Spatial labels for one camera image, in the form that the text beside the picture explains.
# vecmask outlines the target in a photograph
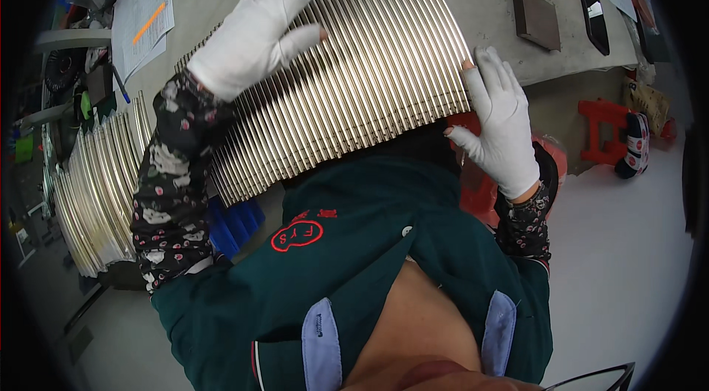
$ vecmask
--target black smartphone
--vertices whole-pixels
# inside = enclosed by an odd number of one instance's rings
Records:
[[[610,54],[608,46],[608,31],[606,30],[606,19],[603,18],[603,8],[600,0],[580,0],[583,8],[583,18],[586,21],[586,33],[590,42],[604,56]]]

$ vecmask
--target red embroidered logo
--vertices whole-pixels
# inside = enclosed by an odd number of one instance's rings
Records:
[[[297,215],[296,217],[294,217],[294,218],[291,220],[291,222],[295,222],[296,220],[300,220],[300,219],[305,219],[305,218],[308,216],[308,213],[309,213],[309,212],[310,212],[310,209],[306,209],[305,211],[303,211],[302,213],[300,213],[299,215]]]
[[[337,218],[337,216],[338,216],[337,209],[321,209],[320,212],[318,213],[318,217]]]
[[[271,247],[285,253],[291,246],[310,245],[322,236],[323,225],[314,220],[296,220],[276,231],[276,234],[271,237]]]

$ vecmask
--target blue bin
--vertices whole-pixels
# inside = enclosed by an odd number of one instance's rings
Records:
[[[265,218],[256,199],[225,208],[221,200],[214,197],[207,208],[209,239],[218,251],[231,259],[259,229]]]

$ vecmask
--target red plastic stool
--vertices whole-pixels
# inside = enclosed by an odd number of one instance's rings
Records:
[[[620,141],[620,128],[627,128],[625,115],[634,112],[630,108],[608,102],[599,98],[595,102],[582,100],[579,102],[579,114],[589,118],[589,150],[581,151],[582,160],[590,160],[599,164],[616,165],[627,154],[627,144]],[[613,127],[613,140],[603,143],[603,150],[599,149],[600,137],[598,124],[601,122]]]

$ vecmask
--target white glove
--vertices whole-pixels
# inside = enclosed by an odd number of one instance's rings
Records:
[[[527,96],[497,50],[475,48],[473,54],[477,67],[464,64],[463,75],[480,119],[480,137],[458,126],[447,129],[446,137],[498,183],[506,198],[516,199],[539,180]]]
[[[310,1],[239,0],[187,69],[215,96],[231,102],[327,36],[318,24],[283,35]]]

